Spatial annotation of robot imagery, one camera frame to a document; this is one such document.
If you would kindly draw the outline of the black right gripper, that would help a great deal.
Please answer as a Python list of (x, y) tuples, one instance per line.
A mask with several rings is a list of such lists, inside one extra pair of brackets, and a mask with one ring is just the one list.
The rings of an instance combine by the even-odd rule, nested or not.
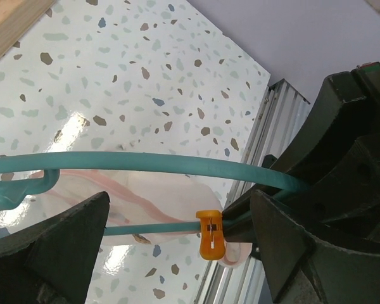
[(326, 77), (313, 108), (272, 170), (306, 182), (286, 194), (254, 185), (223, 213), (228, 242), (254, 243), (252, 194), (298, 215), (380, 243), (380, 63)]

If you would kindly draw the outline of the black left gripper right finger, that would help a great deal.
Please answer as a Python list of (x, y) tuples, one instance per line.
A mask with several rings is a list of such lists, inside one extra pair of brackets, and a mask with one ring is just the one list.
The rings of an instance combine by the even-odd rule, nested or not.
[(274, 303), (380, 303), (380, 243), (302, 217), (261, 191), (250, 209)]

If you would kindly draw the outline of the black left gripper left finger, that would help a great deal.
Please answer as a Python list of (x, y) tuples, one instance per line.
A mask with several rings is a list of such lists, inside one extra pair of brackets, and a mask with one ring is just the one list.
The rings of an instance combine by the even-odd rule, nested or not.
[(84, 303), (109, 209), (100, 192), (0, 238), (0, 303)]

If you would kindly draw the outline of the teal clothes hanger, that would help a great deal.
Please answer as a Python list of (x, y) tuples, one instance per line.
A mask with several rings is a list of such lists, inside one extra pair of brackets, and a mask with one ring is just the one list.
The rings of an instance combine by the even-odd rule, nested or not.
[[(287, 193), (306, 191), (309, 185), (288, 174), (244, 163), (180, 155), (119, 152), (56, 152), (0, 158), (0, 174), (43, 170), (39, 179), (0, 181), (0, 211), (16, 208), (26, 196), (53, 188), (63, 169), (131, 170), (171, 174), (201, 175), (252, 182), (282, 189)], [(106, 227), (103, 236), (132, 233), (201, 233), (200, 221), (181, 224), (148, 224)]]

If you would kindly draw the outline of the orange clothespin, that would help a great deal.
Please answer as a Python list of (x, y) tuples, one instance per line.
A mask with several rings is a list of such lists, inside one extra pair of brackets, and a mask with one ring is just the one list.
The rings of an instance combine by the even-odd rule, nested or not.
[(222, 214), (218, 210), (196, 212), (200, 221), (201, 241), (199, 253), (205, 260), (220, 260), (225, 255)]

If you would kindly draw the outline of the white pink-trimmed underwear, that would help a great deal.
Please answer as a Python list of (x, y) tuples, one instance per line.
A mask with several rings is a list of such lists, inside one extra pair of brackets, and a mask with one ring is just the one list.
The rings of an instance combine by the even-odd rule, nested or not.
[(215, 193), (188, 175), (119, 170), (62, 170), (56, 185), (31, 201), (52, 217), (103, 191), (108, 227), (193, 222), (198, 211), (222, 210)]

